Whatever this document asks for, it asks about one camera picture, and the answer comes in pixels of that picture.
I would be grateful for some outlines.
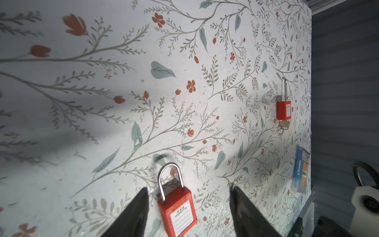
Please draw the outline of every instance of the floral tablecloth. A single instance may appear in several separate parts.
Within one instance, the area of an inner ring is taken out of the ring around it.
[[[290,190],[296,146],[310,151],[303,2],[14,0],[0,30],[1,237],[100,236],[142,187],[145,236],[166,236],[166,162],[192,191],[186,236],[235,236],[231,184],[288,233],[310,194]]]

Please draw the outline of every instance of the padlock body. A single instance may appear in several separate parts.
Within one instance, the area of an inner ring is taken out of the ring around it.
[[[166,203],[158,201],[164,229],[169,237],[183,237],[197,223],[192,193],[184,186],[166,195]]]
[[[288,120],[291,118],[291,101],[276,102],[276,118]]]

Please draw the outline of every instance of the padlock label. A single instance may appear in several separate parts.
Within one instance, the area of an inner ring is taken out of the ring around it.
[[[291,117],[291,104],[286,105],[286,117]]]
[[[170,215],[174,227],[175,236],[183,232],[192,222],[193,216],[190,201],[186,201]]]

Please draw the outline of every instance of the corrugated metal wall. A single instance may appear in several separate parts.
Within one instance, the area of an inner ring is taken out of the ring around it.
[[[379,7],[348,0],[312,17],[315,220],[323,215],[349,229],[357,186],[351,164],[379,170],[378,135]]]

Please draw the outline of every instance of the red padlock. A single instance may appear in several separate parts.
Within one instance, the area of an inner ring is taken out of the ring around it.
[[[276,118],[288,120],[291,118],[291,101],[287,101],[287,79],[284,77],[284,101],[276,102]]]
[[[164,196],[161,176],[165,168],[174,166],[178,170],[182,187],[177,187]],[[183,185],[182,175],[177,164],[167,163],[158,172],[158,185],[162,199],[158,201],[161,211],[164,229],[169,237],[184,237],[184,235],[197,223],[195,207],[193,205],[191,191]]]

